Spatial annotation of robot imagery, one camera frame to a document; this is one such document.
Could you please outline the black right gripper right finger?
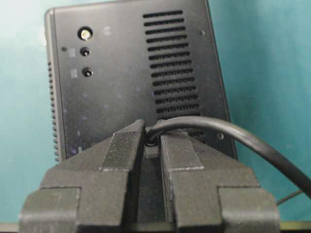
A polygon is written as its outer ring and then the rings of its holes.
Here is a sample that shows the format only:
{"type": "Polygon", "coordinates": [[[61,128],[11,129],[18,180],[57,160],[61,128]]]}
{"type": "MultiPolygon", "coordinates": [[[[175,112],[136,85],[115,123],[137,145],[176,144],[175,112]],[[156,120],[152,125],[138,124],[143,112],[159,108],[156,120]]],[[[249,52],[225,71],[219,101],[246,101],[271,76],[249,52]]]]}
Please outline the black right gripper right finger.
{"type": "Polygon", "coordinates": [[[232,139],[202,142],[186,130],[158,136],[166,198],[179,233],[277,233],[274,196],[237,159],[232,139]]]}

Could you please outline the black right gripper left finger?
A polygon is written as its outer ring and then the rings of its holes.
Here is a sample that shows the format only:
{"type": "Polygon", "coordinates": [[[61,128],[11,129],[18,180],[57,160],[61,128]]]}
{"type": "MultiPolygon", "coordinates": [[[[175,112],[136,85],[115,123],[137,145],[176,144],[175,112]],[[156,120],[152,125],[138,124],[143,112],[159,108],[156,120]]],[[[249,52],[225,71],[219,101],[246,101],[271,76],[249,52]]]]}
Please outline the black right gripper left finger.
{"type": "Polygon", "coordinates": [[[138,215],[145,123],[47,170],[19,217],[21,233],[120,233],[138,215]]]}

